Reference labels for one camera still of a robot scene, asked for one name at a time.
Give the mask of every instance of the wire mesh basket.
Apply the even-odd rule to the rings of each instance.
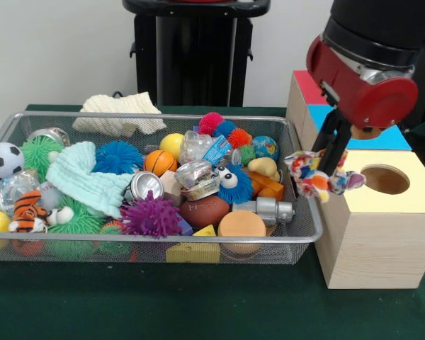
[[[117,137],[103,133],[79,132],[73,128],[77,118],[110,118],[109,126],[125,123],[151,125],[163,118],[166,129],[151,135],[139,130],[132,137],[121,136],[142,153],[157,149],[162,138],[174,132],[185,133],[198,124],[195,115],[139,115],[98,113],[24,112],[11,116],[0,130],[0,142],[22,145],[31,132],[50,127],[66,131],[71,143],[88,140],[97,147]],[[21,234],[0,233],[0,261],[84,261],[84,262],[181,262],[181,263],[243,263],[295,264],[309,243],[322,234],[322,223],[315,199],[296,197],[283,159],[299,149],[292,125],[277,117],[227,116],[250,135],[272,137],[280,147],[279,169],[283,170],[285,195],[283,200],[293,203],[295,216],[287,224],[279,223],[270,237],[153,237],[111,234]],[[227,250],[241,249],[248,256],[234,258]]]

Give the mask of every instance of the tiger plush toy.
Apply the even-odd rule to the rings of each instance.
[[[47,232],[47,211],[36,203],[41,199],[39,190],[22,195],[14,203],[13,222],[10,232]]]

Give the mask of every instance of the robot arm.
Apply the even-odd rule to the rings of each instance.
[[[384,130],[413,109],[411,77],[424,47],[425,0],[334,1],[307,53],[307,69],[334,107],[313,147],[326,149],[320,171],[334,173],[351,126]]]

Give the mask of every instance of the purple spiky ball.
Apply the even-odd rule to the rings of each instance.
[[[154,199],[150,190],[145,200],[136,200],[133,205],[121,207],[123,234],[153,237],[178,235],[181,232],[178,226],[181,218],[176,214],[178,211],[170,200],[162,197]]]

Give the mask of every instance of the light blue towel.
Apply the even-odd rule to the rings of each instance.
[[[120,218],[122,193],[132,174],[91,173],[96,164],[96,147],[92,142],[80,142],[63,149],[50,165],[47,180],[64,194],[101,211]]]

